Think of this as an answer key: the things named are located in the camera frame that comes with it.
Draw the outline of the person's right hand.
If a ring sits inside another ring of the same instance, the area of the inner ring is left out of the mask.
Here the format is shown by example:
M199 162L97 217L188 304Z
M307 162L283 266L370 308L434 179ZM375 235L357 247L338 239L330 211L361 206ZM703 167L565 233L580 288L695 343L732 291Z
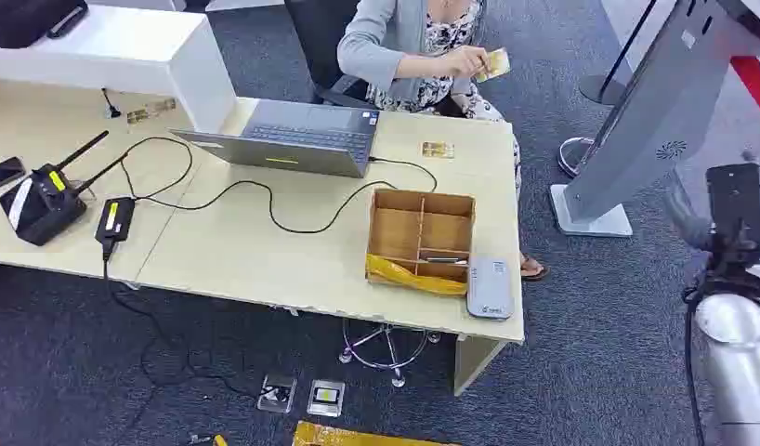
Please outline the person's right hand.
M459 46L439 59L439 76L473 77L491 68L488 52L479 46Z

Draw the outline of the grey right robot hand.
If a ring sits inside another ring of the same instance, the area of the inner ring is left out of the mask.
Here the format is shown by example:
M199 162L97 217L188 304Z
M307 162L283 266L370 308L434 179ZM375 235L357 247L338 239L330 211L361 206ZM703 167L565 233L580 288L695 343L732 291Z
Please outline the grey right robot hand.
M698 215L676 181L664 208L689 246L747 269L760 263L760 165L725 164L705 173L710 215Z

